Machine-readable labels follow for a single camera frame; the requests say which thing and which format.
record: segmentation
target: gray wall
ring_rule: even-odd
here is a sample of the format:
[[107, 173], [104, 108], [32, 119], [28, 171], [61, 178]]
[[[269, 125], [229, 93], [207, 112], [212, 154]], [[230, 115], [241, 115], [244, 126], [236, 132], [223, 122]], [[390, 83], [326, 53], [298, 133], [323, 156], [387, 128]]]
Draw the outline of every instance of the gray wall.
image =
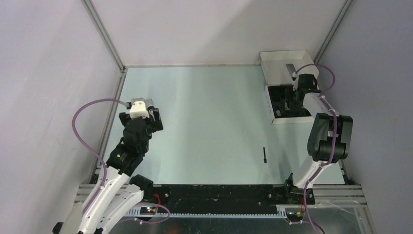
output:
[[[1, 1], [0, 35], [0, 233], [49, 234], [92, 166], [73, 114], [112, 97], [119, 70], [79, 0]], [[78, 118], [92, 147], [108, 107]]]
[[[337, 75], [329, 101], [354, 119], [345, 165], [378, 233], [411, 233], [413, 1], [356, 1], [323, 64]], [[327, 87], [331, 78], [321, 77]]]

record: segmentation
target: white wall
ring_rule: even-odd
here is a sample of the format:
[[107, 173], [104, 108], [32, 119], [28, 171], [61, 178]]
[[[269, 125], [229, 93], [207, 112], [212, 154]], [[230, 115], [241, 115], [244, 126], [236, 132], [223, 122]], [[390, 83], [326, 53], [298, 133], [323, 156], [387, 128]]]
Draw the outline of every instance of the white wall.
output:
[[[71, 129], [112, 97], [119, 71], [81, 1], [0, 3], [0, 233], [51, 233], [93, 157]], [[109, 104], [77, 122], [97, 147]]]
[[344, 0], [97, 0], [126, 65], [253, 64], [269, 50], [314, 57]]
[[411, 0], [356, 1], [323, 59], [337, 75], [327, 97], [354, 119], [346, 169], [379, 234], [413, 232], [412, 22]]

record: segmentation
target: small black tool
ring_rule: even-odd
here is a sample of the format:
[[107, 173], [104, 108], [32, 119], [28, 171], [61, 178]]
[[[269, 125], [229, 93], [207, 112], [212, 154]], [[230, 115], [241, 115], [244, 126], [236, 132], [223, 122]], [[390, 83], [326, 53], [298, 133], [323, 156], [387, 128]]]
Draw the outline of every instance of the small black tool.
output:
[[264, 149], [264, 163], [267, 163], [267, 158], [265, 157], [265, 147], [263, 147]]

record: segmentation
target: white box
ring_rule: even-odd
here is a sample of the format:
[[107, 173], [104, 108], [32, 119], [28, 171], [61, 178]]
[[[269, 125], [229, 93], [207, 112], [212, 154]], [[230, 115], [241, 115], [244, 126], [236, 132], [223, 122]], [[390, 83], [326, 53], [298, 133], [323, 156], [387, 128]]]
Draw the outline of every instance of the white box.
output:
[[[291, 50], [291, 51], [273, 51], [261, 52], [260, 63], [263, 69], [267, 85], [265, 86], [265, 95], [267, 106], [271, 116], [272, 124], [280, 123], [306, 123], [313, 122], [311, 116], [308, 117], [292, 117], [292, 118], [275, 118], [275, 113], [272, 108], [271, 98], [268, 87], [292, 84], [293, 80], [291, 74], [287, 69], [287, 64], [293, 64], [297, 70], [300, 67], [314, 63], [310, 55], [305, 50]], [[308, 66], [298, 72], [300, 74], [313, 74], [316, 78], [319, 75], [319, 70], [316, 66]]]

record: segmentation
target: white tabletop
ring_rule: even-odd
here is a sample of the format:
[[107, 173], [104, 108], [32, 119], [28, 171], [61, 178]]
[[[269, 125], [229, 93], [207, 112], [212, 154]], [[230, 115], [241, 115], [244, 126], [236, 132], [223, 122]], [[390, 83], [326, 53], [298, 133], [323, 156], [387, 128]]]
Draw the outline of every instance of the white tabletop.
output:
[[[272, 125], [264, 87], [259, 66], [129, 68], [120, 99], [152, 98], [164, 125], [135, 174], [156, 184], [283, 184], [307, 157], [312, 123]], [[122, 131], [116, 117], [105, 159]], [[343, 184], [339, 165], [315, 183]]]

